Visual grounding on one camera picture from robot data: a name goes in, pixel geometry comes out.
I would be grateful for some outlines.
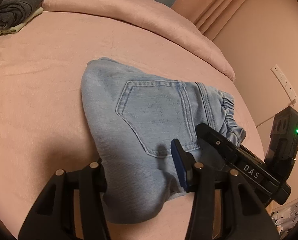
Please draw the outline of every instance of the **white power strip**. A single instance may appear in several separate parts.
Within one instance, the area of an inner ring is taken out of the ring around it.
[[[283,74],[283,72],[280,70],[278,65],[275,65],[273,68],[271,68],[273,74],[276,76],[276,78],[281,83],[282,87],[284,88],[285,92],[287,93],[288,97],[290,98],[291,102],[297,103],[298,97],[290,84],[290,82],[287,80],[286,76]]]

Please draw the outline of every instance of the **pink curtain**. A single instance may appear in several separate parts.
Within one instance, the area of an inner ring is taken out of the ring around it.
[[[172,9],[213,40],[245,0],[176,0]]]

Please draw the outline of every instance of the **folded clothing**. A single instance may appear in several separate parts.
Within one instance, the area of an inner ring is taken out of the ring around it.
[[[165,201],[184,195],[171,157],[171,140],[222,169],[224,160],[195,126],[206,123],[239,146],[245,131],[233,119],[231,95],[199,82],[170,80],[109,58],[88,63],[81,82],[87,122],[105,168],[106,219],[139,223]]]
[[[0,5],[0,30],[22,23],[43,0],[3,0]]]
[[[41,14],[43,12],[43,8],[39,7],[36,11],[34,11],[27,19],[25,19],[21,24],[18,24],[14,27],[11,27],[7,30],[0,30],[1,34],[8,34],[8,33],[17,33],[20,31],[32,18],[36,17],[37,15]]]

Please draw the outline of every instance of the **wall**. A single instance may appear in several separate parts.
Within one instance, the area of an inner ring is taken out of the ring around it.
[[[213,40],[236,72],[235,85],[256,124],[284,109],[285,91],[271,72],[277,64],[298,95],[298,3],[296,0],[246,0]],[[272,119],[258,127],[264,152]],[[298,197],[298,154],[288,180]]]

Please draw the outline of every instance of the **back pocket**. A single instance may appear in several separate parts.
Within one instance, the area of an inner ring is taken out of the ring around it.
[[[145,152],[163,158],[178,138],[185,151],[198,149],[191,105],[181,81],[128,81],[116,107]]]

